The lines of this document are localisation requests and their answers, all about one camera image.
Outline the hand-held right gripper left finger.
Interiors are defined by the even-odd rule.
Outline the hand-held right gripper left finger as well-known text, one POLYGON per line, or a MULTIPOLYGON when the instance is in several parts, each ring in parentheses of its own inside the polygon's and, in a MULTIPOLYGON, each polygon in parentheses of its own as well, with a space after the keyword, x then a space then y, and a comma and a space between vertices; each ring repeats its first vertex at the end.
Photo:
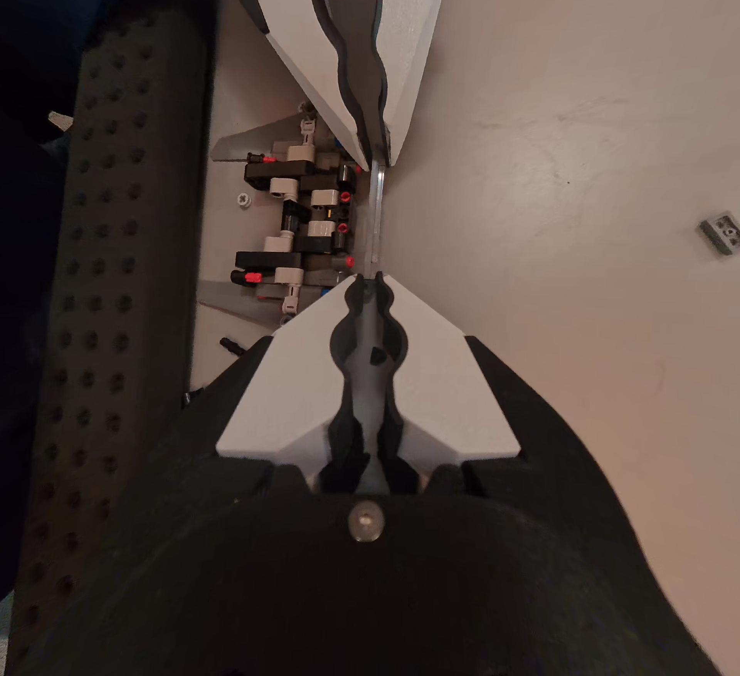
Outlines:
POLYGON ((346 317, 345 279, 273 333, 272 340, 216 443, 219 456, 294 465, 316 476, 331 459, 328 429, 340 412, 345 377, 331 355, 331 336, 346 317))

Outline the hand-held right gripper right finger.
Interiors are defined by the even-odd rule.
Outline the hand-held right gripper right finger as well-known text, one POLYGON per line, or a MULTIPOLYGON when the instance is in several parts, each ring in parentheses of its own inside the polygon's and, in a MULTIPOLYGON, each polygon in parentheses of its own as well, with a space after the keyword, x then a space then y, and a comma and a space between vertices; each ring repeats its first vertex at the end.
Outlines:
POLYGON ((517 457, 520 443, 466 335, 382 272, 376 303, 392 366, 377 434, 386 480, 420 481, 444 465, 517 457))

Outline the grey and black lego model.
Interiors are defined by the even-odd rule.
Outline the grey and black lego model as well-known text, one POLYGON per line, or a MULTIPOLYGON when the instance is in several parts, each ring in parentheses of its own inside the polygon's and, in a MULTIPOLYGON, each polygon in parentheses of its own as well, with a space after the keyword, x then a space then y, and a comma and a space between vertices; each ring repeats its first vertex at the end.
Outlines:
MULTIPOLYGON (((220 139, 212 159, 245 162, 245 184, 280 200, 281 220, 278 233, 265 237, 262 248, 237 252, 228 282, 198 283, 199 305, 270 327, 274 333, 358 275, 351 247, 360 167, 309 104, 292 117, 220 139)), ((355 416, 348 366, 365 306, 362 279, 363 296, 357 286, 351 287, 346 296, 350 317, 340 322, 330 341, 331 355, 345 377, 340 412, 328 429, 331 459, 318 475, 305 476, 325 493, 355 491, 370 460, 355 416)))

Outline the small grey lego brick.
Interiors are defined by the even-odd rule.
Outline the small grey lego brick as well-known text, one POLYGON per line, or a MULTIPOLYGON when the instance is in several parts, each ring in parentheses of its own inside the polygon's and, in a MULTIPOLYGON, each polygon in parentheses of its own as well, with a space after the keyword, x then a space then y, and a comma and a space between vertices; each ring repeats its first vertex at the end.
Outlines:
POLYGON ((739 219, 731 212, 724 211, 703 219, 698 230, 720 255, 729 257, 739 253, 739 219))

